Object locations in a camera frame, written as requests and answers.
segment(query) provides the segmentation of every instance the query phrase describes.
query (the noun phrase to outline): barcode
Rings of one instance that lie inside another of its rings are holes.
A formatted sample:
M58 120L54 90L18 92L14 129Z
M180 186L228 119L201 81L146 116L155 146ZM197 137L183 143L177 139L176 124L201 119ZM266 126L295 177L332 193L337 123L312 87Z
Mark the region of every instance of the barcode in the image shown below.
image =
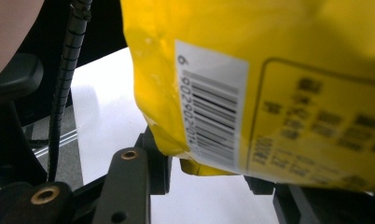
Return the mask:
M191 83L198 150L207 160L232 166L238 90L187 70L183 75Z
M175 41L187 145L201 164L236 172L247 61Z

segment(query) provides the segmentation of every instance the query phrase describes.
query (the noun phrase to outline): yellow plastic bag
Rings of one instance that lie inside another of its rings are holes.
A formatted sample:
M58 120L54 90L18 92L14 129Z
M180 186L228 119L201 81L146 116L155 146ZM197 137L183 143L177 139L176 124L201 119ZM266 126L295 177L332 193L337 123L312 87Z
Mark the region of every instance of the yellow plastic bag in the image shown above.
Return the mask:
M375 0L121 4L136 102L185 172L375 192Z

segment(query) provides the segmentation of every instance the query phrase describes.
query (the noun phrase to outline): barcode label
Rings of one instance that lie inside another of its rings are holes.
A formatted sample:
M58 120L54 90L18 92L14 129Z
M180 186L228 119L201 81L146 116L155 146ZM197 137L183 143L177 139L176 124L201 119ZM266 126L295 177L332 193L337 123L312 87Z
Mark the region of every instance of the barcode label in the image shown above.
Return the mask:
M187 144L200 163L233 171L239 157L248 62L175 42Z

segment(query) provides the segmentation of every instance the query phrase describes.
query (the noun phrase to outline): black cable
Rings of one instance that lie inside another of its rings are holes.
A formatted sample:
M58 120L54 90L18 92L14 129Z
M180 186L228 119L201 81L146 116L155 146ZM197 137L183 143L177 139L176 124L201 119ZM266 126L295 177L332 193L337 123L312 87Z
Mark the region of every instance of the black cable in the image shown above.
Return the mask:
M54 92L50 114L48 181L54 181L56 178L63 112L85 36L86 26L91 18L90 7L91 0L73 0L71 4L56 91Z

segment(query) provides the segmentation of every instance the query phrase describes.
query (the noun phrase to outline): yellow package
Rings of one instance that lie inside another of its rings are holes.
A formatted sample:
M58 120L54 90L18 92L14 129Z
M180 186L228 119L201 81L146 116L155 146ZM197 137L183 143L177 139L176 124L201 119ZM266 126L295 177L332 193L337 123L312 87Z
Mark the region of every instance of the yellow package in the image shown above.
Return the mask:
M375 192L375 0L121 3L136 102L185 172Z

